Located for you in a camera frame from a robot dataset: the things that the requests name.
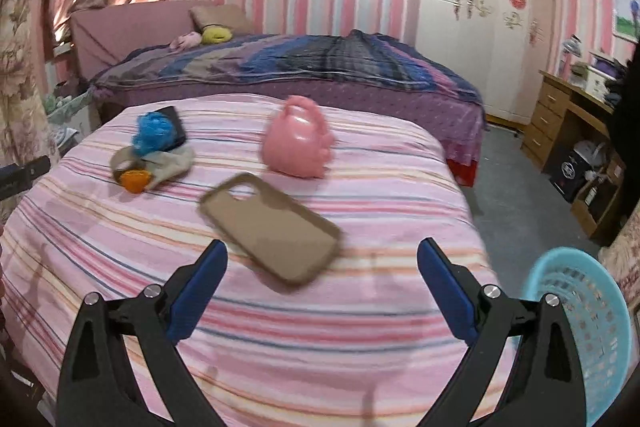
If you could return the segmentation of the tan phone case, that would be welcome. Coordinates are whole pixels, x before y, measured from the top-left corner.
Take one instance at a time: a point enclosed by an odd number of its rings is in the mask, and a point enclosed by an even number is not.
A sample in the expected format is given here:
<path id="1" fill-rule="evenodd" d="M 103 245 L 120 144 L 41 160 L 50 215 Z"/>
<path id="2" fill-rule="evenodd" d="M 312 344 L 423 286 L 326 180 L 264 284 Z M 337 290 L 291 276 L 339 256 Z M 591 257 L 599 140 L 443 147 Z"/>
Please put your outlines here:
<path id="1" fill-rule="evenodd" d="M 249 172 L 206 192 L 200 210 L 256 265 L 288 286 L 311 282 L 342 248 L 337 225 Z"/>

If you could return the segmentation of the wooden desk with drawers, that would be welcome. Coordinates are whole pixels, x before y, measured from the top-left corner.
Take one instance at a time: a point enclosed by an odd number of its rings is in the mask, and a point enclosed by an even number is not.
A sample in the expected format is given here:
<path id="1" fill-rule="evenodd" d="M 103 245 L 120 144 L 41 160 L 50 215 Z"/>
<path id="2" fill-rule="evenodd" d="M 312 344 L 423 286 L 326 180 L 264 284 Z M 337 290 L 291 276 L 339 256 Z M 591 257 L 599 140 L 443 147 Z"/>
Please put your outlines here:
<path id="1" fill-rule="evenodd" d="M 570 204 L 570 212 L 588 239 L 600 245 L 614 235 L 625 164 L 615 152 L 606 124 L 608 107 L 568 81 L 543 72 L 534 113 L 522 151 L 549 177 L 552 168 L 576 150 L 591 165 L 587 183 Z"/>

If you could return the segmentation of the pink striped bedsheet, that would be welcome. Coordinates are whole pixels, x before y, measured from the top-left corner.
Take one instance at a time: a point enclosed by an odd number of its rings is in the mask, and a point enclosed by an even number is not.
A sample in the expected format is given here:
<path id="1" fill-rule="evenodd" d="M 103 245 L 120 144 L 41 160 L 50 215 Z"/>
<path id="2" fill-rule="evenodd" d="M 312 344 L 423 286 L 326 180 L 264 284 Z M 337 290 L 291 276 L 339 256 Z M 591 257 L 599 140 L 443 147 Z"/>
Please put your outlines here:
<path id="1" fill-rule="evenodd" d="M 262 132 L 279 103 L 249 94 L 176 105 L 195 158 L 183 178 L 132 195 L 110 161 L 144 108 L 129 107 L 73 148 L 21 199 L 1 239 L 6 328 L 55 392 L 85 295 L 137 295 L 193 262 L 217 231 L 198 202 L 241 172 L 260 176 L 343 233 L 309 285 L 287 291 L 236 247 L 179 352 L 231 426 L 413 426 L 445 388 L 465 344 L 416 266 L 422 239 L 482 283 L 495 280 L 442 147 L 411 122 L 344 109 L 324 116 L 335 146 L 321 180 L 269 172 Z"/>

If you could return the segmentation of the mauve bed headboard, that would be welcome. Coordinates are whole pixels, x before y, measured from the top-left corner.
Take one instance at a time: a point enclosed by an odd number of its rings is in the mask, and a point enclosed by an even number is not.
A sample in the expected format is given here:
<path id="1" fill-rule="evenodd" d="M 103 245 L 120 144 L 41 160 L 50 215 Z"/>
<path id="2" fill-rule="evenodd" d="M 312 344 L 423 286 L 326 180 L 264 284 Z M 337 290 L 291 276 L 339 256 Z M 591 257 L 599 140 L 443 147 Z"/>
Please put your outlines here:
<path id="1" fill-rule="evenodd" d="M 137 49 L 164 46 L 194 29 L 190 9 L 205 1 L 157 1 L 77 11 L 70 17 L 78 74 L 90 80 Z"/>

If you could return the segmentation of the grey cloth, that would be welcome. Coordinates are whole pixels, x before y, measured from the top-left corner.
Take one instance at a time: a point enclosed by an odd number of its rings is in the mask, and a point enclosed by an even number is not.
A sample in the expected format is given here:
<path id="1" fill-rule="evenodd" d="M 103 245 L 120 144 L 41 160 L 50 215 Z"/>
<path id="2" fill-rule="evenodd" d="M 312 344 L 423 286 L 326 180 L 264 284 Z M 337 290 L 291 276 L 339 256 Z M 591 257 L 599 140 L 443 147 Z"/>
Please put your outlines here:
<path id="1" fill-rule="evenodd" d="M 144 169 L 151 173 L 151 180 L 144 191 L 149 192 L 176 176 L 188 172 L 195 158 L 195 152 L 189 145 L 181 145 L 168 152 L 154 152 L 142 157 Z"/>

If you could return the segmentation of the white decorated wardrobe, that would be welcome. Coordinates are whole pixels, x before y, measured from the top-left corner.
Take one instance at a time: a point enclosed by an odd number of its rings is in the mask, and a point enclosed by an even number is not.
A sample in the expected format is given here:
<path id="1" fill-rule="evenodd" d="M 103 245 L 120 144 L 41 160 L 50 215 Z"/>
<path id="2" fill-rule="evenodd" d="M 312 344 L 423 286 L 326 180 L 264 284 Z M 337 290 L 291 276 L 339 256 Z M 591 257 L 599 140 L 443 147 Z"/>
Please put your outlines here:
<path id="1" fill-rule="evenodd" d="M 416 49 L 472 83 L 489 116 L 529 124 L 552 8 L 553 0 L 420 0 Z"/>

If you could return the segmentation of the black bag under desk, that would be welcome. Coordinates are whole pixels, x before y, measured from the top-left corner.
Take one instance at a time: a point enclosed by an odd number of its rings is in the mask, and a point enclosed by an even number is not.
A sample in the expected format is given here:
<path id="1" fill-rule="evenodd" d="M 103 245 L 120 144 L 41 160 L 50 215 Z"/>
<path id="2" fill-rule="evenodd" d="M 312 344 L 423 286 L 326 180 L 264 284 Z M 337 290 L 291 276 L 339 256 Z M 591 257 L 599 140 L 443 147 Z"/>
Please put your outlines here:
<path id="1" fill-rule="evenodd" d="M 587 183 L 586 173 L 591 170 L 589 162 L 576 150 L 571 150 L 552 168 L 550 182 L 567 202 L 573 202 Z"/>

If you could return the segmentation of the yellow plush toy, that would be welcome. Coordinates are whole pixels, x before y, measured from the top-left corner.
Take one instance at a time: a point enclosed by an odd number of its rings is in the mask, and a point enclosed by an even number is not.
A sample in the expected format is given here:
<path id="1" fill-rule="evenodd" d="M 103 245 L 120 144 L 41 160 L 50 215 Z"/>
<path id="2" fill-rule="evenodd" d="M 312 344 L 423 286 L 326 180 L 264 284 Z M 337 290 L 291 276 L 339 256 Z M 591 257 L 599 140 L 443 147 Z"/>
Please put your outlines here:
<path id="1" fill-rule="evenodd" d="M 210 25 L 202 30 L 201 43 L 204 46 L 229 42 L 233 38 L 233 32 L 226 26 Z"/>

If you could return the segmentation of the small framed picture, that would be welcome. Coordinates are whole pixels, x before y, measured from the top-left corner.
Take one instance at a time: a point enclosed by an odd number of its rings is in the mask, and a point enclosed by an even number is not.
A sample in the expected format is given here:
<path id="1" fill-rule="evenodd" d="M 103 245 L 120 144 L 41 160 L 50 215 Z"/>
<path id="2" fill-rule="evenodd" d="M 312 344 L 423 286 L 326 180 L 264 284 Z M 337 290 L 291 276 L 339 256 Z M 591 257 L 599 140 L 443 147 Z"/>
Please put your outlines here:
<path id="1" fill-rule="evenodd" d="M 614 0 L 613 34 L 637 42 L 639 25 L 639 0 Z"/>

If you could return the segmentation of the purple plaid bed quilt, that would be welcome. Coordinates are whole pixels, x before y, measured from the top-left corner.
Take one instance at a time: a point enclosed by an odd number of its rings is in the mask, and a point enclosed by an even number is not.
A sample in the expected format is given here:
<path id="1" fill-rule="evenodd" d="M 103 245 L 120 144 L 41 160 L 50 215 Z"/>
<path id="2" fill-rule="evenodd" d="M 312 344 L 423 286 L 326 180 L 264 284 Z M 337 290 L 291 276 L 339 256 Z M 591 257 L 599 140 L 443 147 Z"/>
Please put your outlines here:
<path id="1" fill-rule="evenodd" d="M 90 86 L 113 94 L 200 86 L 254 87 L 323 81 L 405 94 L 439 95 L 486 113 L 480 91 L 450 68 L 384 34 L 245 35 L 186 51 L 150 46 L 103 69 Z"/>

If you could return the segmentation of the pink plush toy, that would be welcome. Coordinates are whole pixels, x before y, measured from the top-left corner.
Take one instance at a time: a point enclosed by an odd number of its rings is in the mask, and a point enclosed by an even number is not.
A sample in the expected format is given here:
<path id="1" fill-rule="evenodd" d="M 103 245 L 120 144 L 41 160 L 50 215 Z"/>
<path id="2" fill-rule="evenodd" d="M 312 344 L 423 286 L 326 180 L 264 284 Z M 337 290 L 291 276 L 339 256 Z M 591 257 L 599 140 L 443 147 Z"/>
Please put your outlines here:
<path id="1" fill-rule="evenodd" d="M 198 31 L 190 31 L 187 34 L 176 37 L 171 41 L 169 49 L 172 52 L 183 52 L 202 44 L 202 35 Z"/>

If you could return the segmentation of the black rectangular case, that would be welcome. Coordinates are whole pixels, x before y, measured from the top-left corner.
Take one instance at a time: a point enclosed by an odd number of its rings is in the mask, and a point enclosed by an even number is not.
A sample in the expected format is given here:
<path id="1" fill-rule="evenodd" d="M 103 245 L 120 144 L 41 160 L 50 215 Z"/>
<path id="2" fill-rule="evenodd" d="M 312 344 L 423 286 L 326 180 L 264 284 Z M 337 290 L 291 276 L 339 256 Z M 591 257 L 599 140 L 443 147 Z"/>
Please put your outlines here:
<path id="1" fill-rule="evenodd" d="M 186 130 L 175 106 L 166 106 L 157 111 L 156 129 L 160 132 L 159 150 L 169 152 L 186 144 Z"/>

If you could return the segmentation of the light blue plastic basket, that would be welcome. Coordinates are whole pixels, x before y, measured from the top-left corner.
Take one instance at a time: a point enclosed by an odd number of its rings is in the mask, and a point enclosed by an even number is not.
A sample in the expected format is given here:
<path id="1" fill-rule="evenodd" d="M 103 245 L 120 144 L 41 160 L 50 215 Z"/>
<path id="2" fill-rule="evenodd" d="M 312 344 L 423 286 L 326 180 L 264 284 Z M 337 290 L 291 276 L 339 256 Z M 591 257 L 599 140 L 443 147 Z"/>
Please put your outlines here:
<path id="1" fill-rule="evenodd" d="M 556 247 L 534 264 L 523 298 L 561 300 L 578 350 L 586 389 L 587 424 L 594 425 L 626 383 L 631 321 L 623 293 L 603 265 L 585 251 Z"/>

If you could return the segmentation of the brown pillow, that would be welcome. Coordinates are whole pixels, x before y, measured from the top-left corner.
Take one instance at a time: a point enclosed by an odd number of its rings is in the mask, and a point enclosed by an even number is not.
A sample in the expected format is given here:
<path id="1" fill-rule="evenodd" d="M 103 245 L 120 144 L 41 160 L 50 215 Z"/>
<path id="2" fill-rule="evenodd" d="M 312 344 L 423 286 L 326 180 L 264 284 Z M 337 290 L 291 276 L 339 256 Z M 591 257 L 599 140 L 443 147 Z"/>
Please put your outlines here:
<path id="1" fill-rule="evenodd" d="M 254 34 L 254 24 L 235 4 L 195 5 L 189 10 L 196 28 L 203 32 L 210 26 L 230 29 L 234 34 Z"/>

